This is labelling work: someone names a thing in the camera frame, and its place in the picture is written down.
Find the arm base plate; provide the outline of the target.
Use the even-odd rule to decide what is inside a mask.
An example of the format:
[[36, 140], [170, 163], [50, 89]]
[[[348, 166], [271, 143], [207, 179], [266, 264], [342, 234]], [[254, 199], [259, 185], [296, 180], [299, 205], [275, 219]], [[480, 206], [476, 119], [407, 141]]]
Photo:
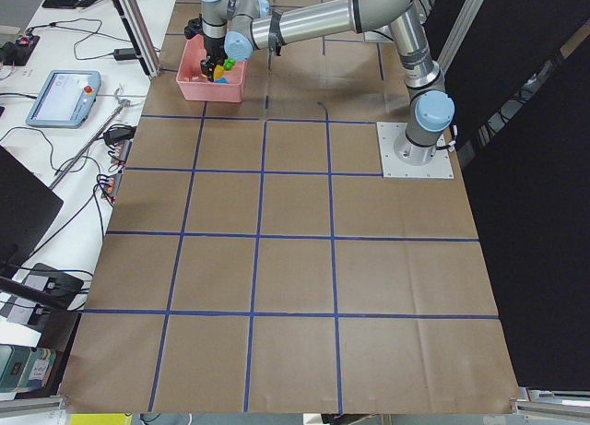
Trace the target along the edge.
[[407, 139], [406, 123], [377, 122], [382, 173], [385, 179], [452, 180], [450, 154], [440, 135], [434, 146], [422, 148]]

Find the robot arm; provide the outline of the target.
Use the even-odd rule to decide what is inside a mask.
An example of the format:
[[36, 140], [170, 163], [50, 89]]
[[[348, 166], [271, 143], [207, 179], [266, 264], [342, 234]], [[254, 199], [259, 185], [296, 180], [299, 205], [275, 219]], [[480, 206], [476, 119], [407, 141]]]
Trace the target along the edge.
[[200, 37], [201, 77], [248, 63], [256, 117], [402, 121], [391, 156], [423, 166], [453, 145], [455, 107], [419, 0], [197, 0], [181, 34]]

